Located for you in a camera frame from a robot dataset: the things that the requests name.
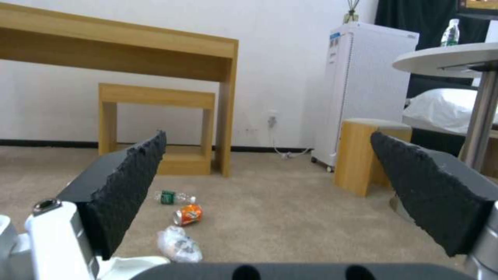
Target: water bottle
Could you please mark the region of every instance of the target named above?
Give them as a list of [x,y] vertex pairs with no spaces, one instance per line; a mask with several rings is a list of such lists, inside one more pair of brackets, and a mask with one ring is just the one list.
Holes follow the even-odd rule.
[[168,190],[156,192],[154,199],[161,204],[195,204],[196,202],[195,196]]
[[443,33],[443,38],[441,38],[441,46],[453,46],[458,44],[458,39],[460,38],[460,31],[458,30],[459,19],[454,18],[450,20],[450,25]]

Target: green bottle label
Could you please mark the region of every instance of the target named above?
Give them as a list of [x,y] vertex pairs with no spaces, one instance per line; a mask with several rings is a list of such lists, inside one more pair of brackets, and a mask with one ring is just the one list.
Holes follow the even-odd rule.
[[175,192],[163,190],[161,192],[161,204],[173,204],[175,203]]
[[454,45],[458,45],[458,42],[456,40],[448,40],[441,43],[442,47],[454,46]]

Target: crumpled plastic bag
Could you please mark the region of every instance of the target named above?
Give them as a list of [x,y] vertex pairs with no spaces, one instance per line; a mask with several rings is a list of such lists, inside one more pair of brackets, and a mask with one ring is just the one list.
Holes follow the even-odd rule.
[[169,226],[157,233],[157,247],[170,260],[179,263],[198,263],[202,260],[197,243],[185,235],[185,230]]

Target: orange soda can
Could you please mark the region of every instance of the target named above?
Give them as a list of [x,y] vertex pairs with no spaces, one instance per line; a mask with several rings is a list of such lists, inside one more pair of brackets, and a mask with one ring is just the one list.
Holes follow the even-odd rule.
[[173,221],[177,226],[185,226],[202,219],[202,208],[198,204],[189,204],[173,213]]

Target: black foam pad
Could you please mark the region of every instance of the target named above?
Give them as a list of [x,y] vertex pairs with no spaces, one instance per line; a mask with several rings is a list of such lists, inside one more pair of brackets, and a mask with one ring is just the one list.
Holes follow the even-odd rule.
[[166,147],[166,134],[99,157],[57,196],[74,202],[92,249],[108,260],[147,195]]
[[498,187],[456,157],[375,132],[372,148],[403,206],[446,254],[467,254]]

